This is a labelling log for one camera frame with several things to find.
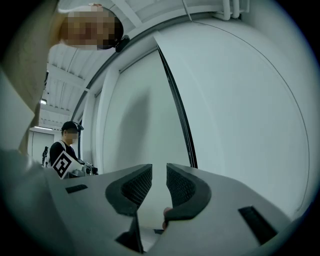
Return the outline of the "person's right hand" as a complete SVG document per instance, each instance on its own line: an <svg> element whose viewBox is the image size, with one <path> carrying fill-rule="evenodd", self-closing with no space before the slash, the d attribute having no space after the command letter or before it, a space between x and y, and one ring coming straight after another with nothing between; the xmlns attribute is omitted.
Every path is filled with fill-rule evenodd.
<svg viewBox="0 0 320 256"><path fill-rule="evenodd" d="M164 216L164 218L166 217L166 214L170 211L170 210L172 210L173 208L172 207L166 207L164 210L163 210L163 216ZM165 231L166 230L166 228L167 228L167 222L166 222L166 220L164 220L163 221L163 223L162 223L162 229Z"/></svg>

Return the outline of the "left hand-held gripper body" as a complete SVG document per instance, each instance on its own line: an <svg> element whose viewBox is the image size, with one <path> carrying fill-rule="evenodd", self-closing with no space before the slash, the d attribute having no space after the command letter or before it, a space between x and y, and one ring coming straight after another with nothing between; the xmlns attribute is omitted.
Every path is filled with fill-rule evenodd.
<svg viewBox="0 0 320 256"><path fill-rule="evenodd" d="M51 167L61 180L98 175L98 168L92 163L75 160L65 151L62 151Z"/></svg>

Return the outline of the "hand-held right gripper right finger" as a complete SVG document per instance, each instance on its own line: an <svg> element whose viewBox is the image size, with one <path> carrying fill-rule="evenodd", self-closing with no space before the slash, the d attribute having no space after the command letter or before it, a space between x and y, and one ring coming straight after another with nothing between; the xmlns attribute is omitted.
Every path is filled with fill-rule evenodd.
<svg viewBox="0 0 320 256"><path fill-rule="evenodd" d="M230 177L169 163L173 208L150 256L268 256L291 223L274 204Z"/></svg>

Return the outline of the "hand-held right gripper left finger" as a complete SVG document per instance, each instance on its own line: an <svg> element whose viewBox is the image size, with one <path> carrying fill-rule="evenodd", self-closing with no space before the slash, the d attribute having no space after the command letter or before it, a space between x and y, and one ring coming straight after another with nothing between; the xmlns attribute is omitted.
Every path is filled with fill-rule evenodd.
<svg viewBox="0 0 320 256"><path fill-rule="evenodd" d="M152 186L152 165L61 180L53 202L64 226L59 256L141 256L138 209Z"/></svg>

